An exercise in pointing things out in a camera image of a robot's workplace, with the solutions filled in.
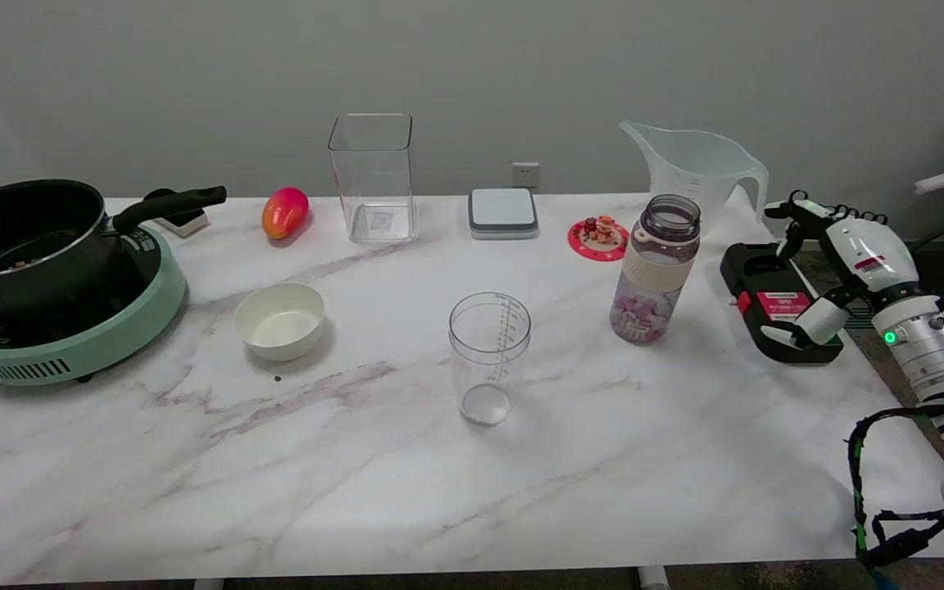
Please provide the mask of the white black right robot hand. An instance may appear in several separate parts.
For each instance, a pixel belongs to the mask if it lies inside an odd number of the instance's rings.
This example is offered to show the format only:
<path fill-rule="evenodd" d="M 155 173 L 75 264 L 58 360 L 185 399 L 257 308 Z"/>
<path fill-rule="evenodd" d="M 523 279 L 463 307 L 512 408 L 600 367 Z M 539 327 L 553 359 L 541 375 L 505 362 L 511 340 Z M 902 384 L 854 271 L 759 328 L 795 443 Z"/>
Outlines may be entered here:
<path fill-rule="evenodd" d="M 795 350 L 813 350 L 844 328 L 851 316 L 847 307 L 855 299 L 865 300 L 878 313 L 900 300 L 922 296 L 914 258 L 883 214 L 817 204 L 802 190 L 764 206 L 763 214 L 787 220 L 776 251 L 780 261 L 794 257 L 806 240 L 817 240 L 840 280 L 794 321 L 761 326 L 768 339 Z"/>

